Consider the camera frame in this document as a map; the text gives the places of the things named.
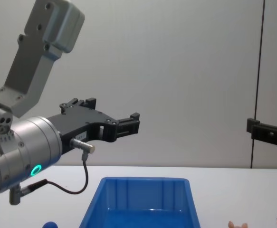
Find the black metal bracket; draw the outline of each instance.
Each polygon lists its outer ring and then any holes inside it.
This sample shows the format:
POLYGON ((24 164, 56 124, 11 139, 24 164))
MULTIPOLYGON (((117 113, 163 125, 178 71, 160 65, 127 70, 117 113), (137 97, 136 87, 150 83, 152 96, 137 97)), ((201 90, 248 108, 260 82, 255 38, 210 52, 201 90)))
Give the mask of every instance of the black metal bracket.
POLYGON ((277 127, 263 124, 255 119, 247 120, 247 132, 251 138, 266 143, 277 145, 277 127))
POLYGON ((101 140, 115 142, 117 138, 137 134, 139 130, 138 113, 130 118, 116 120, 95 110, 96 99, 72 99, 60 105, 61 114, 48 118, 60 132, 63 154, 72 150, 69 142, 76 138, 83 142, 101 140))

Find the white tabletop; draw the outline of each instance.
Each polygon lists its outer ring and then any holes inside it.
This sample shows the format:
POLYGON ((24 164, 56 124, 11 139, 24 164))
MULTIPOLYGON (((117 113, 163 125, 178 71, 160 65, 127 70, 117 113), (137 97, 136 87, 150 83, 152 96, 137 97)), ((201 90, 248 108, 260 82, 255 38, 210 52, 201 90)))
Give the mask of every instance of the white tabletop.
MULTIPOLYGON (((81 195, 45 186, 9 205, 8 191, 0 195, 0 228, 41 228, 54 221, 59 228, 79 227, 100 180, 107 176, 178 177, 190 181, 202 228, 227 228, 228 221, 249 228, 277 228, 277 170, 88 167, 90 181, 81 195)), ((47 178, 70 190, 82 188, 80 166, 55 166, 22 183, 47 178)))

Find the blue ball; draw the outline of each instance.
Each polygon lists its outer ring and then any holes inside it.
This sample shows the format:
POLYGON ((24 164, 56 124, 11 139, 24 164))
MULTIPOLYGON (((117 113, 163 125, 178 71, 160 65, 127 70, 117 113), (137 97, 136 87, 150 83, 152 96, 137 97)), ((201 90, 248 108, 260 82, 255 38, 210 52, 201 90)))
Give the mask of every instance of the blue ball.
POLYGON ((55 222, 47 222, 42 228, 58 228, 55 222))

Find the white wall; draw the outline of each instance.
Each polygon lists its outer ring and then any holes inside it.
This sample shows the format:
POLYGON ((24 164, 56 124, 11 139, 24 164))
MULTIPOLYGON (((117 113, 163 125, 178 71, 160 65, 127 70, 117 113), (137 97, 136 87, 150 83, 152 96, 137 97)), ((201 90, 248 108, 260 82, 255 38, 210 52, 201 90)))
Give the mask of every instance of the white wall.
MULTIPOLYGON (((277 1, 266 0, 257 119, 277 126, 277 1)), ((277 168, 277 146, 255 141, 254 168, 277 168)))
MULTIPOLYGON (((141 113, 138 135, 91 142, 89 164, 249 167, 263 0, 74 0, 86 15, 39 104, 97 98, 115 118, 141 113)), ((33 0, 0 1, 0 86, 33 0)), ((79 151, 59 164, 80 164, 79 151)))

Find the blue plastic bin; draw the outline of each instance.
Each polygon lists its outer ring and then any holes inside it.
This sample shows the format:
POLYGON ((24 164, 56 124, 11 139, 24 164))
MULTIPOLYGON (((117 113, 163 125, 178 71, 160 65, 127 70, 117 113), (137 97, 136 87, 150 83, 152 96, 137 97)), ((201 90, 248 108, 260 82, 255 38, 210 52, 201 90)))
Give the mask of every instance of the blue plastic bin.
POLYGON ((103 178, 80 228, 200 228, 189 181, 103 178))

